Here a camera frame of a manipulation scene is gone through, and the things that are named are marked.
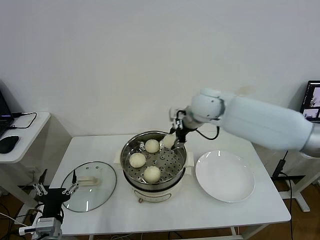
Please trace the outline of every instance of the computer screen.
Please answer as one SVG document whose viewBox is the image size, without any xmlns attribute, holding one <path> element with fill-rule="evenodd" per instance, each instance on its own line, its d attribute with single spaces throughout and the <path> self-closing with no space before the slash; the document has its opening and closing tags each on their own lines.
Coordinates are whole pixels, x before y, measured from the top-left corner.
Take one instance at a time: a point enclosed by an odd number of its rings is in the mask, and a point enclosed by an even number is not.
<svg viewBox="0 0 320 240">
<path fill-rule="evenodd" d="M 320 122 L 320 80 L 310 80 L 300 109 L 310 122 Z"/>
<path fill-rule="evenodd" d="M 7 123 L 14 120 L 9 107 L 4 99 L 4 96 L 0 92 L 0 123 Z"/>
</svg>

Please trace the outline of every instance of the stainless steel pot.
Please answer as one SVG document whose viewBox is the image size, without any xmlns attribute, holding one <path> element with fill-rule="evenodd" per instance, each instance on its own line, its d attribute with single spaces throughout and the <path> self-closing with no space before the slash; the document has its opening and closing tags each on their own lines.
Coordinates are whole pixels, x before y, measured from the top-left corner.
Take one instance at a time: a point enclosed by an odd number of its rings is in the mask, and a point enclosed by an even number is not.
<svg viewBox="0 0 320 240">
<path fill-rule="evenodd" d="M 125 178 L 134 187 L 146 192 L 160 192 L 174 186 L 185 173 L 187 152 L 183 147 L 171 150 L 164 146 L 163 138 L 167 135 L 162 131 L 147 131 L 131 138 L 123 147 L 120 155 L 121 166 Z M 160 142 L 160 150 L 149 153 L 145 150 L 145 143 L 150 139 Z M 134 153 L 142 153 L 146 158 L 144 166 L 134 168 L 129 158 Z M 161 178 L 156 183 L 148 183 L 144 179 L 147 167 L 156 166 L 161 171 Z"/>
</svg>

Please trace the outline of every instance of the white plate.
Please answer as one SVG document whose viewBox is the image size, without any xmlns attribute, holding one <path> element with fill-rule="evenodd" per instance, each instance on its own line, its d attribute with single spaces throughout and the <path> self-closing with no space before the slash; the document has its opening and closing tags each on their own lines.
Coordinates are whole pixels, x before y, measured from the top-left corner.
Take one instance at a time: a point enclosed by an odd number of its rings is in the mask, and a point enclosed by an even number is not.
<svg viewBox="0 0 320 240">
<path fill-rule="evenodd" d="M 196 163 L 195 175 L 209 195 L 228 203 L 247 199 L 255 189 L 255 177 L 246 162 L 227 151 L 202 155 Z"/>
</svg>

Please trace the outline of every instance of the laptop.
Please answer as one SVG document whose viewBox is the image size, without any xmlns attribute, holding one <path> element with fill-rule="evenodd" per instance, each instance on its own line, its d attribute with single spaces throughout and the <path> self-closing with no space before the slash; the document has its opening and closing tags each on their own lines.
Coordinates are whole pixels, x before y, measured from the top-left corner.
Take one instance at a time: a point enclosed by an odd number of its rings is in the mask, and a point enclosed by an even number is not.
<svg viewBox="0 0 320 240">
<path fill-rule="evenodd" d="M 320 80 L 308 81 L 300 113 L 310 122 L 320 123 Z"/>
<path fill-rule="evenodd" d="M 7 127 L 9 127 L 14 121 L 14 117 L 9 110 L 9 107 L 4 99 L 4 96 L 0 92 L 0 137 L 5 133 Z"/>
</svg>

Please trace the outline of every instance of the robotic arm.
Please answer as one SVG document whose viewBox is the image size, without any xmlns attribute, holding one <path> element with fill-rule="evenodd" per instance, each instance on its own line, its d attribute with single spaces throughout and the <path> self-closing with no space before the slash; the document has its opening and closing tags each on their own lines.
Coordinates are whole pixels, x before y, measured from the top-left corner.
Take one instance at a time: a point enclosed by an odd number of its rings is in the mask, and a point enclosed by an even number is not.
<svg viewBox="0 0 320 240">
<path fill-rule="evenodd" d="M 274 150 L 296 150 L 320 157 L 320 125 L 311 123 L 297 111 L 250 98 L 203 89 L 185 109 L 170 109 L 175 147 L 186 135 L 205 123 Z"/>
<path fill-rule="evenodd" d="M 49 188 L 46 190 L 43 182 L 47 170 L 39 178 L 39 182 L 33 185 L 39 200 L 43 203 L 42 216 L 36 220 L 33 226 L 19 228 L 20 236 L 32 234 L 32 239 L 37 240 L 60 240 L 62 238 L 61 224 L 64 220 L 62 204 L 70 199 L 72 194 L 79 188 L 76 171 L 73 171 L 71 186 L 66 188 Z"/>
</svg>

